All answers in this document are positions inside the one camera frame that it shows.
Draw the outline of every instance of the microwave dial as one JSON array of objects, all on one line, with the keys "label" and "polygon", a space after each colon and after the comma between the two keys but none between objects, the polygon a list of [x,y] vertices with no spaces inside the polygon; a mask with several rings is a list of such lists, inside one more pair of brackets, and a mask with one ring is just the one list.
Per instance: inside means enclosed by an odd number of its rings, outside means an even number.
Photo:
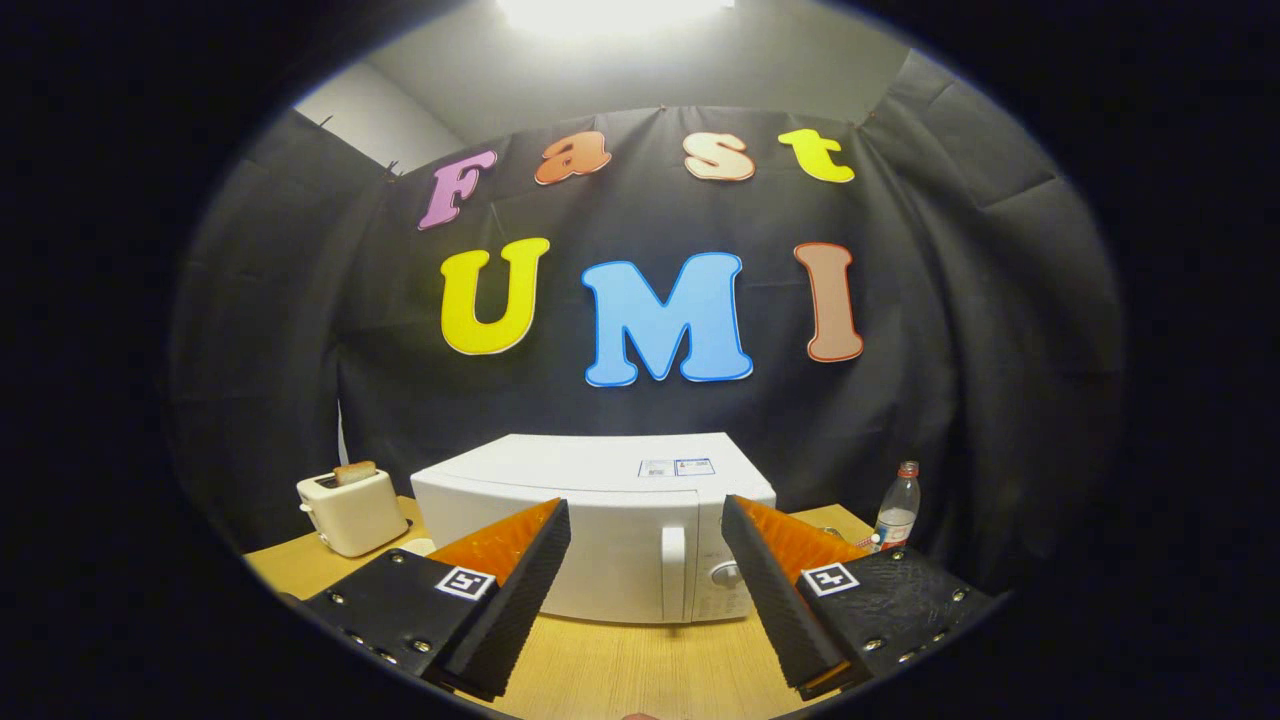
[{"label": "microwave dial", "polygon": [[737,562],[721,562],[712,568],[712,583],[717,587],[733,589],[742,582],[742,573],[737,569]]}]

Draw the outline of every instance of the black curtain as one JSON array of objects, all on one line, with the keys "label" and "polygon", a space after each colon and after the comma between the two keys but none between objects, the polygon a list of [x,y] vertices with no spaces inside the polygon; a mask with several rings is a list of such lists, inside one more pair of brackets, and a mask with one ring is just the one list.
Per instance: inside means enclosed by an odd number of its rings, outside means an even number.
[{"label": "black curtain", "polygon": [[326,238],[383,176],[289,110],[228,168],[182,263],[173,455],[192,500],[242,552],[306,533],[292,483],[337,462],[334,356],[308,288]]},{"label": "black curtain", "polygon": [[[856,178],[805,174],[777,141],[799,128],[837,140],[833,159]],[[536,184],[543,150],[586,129],[604,133],[611,163]],[[755,176],[692,177],[681,147],[691,132],[740,137]],[[461,215],[419,231],[434,170],[483,150],[499,160]],[[1098,231],[1011,118],[919,54],[861,124],[723,108],[609,113],[396,182],[328,152],[311,165],[314,178],[342,178],[325,211],[232,177],[175,319],[179,470],[242,550],[308,529],[293,483],[337,462],[339,398],[352,460],[378,461],[402,495],[412,471],[511,432],[726,430],[780,509],[840,502],[870,520],[897,462],[915,459],[924,502],[913,539],[992,592],[1047,556],[1108,460],[1121,316]],[[507,301],[499,252],[525,237],[552,243],[532,327],[503,354],[456,352],[440,333],[440,263],[490,252],[476,315],[494,320]],[[791,256],[804,242],[854,255],[865,340],[855,360],[806,356],[812,296]],[[735,292],[753,374],[691,383],[673,369],[657,382],[641,368],[632,386],[588,386],[595,309],[582,270],[630,260],[666,299],[682,263],[705,251],[742,259]],[[676,361],[687,351],[686,337]]]}]

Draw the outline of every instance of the microwave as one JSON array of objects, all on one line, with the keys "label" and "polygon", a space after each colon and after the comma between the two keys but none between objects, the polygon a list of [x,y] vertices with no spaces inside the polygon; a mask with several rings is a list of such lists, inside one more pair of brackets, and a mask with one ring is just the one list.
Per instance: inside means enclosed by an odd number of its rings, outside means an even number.
[{"label": "microwave", "polygon": [[695,623],[751,607],[721,537],[726,495],[776,496],[724,433],[508,434],[411,475],[438,547],[553,497],[572,539],[541,611],[604,623]]}]

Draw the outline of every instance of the bottle label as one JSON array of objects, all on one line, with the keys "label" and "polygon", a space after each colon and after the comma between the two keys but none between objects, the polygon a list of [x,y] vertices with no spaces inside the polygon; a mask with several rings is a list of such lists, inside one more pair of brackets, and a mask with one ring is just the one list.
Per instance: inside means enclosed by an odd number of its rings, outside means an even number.
[{"label": "bottle label", "polygon": [[879,550],[888,550],[891,547],[900,547],[906,544],[908,536],[911,534],[911,528],[915,527],[915,521],[908,523],[905,525],[890,525],[887,523],[877,523],[876,532],[881,537]]}]

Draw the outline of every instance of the peach letter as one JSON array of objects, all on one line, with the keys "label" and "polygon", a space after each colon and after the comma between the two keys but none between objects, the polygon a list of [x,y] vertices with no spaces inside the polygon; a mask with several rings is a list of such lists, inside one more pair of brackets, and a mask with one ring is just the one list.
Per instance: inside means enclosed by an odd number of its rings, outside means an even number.
[{"label": "peach letter", "polygon": [[746,143],[727,133],[695,132],[685,138],[685,168],[701,179],[744,181],[755,174],[755,163],[741,151]]}]

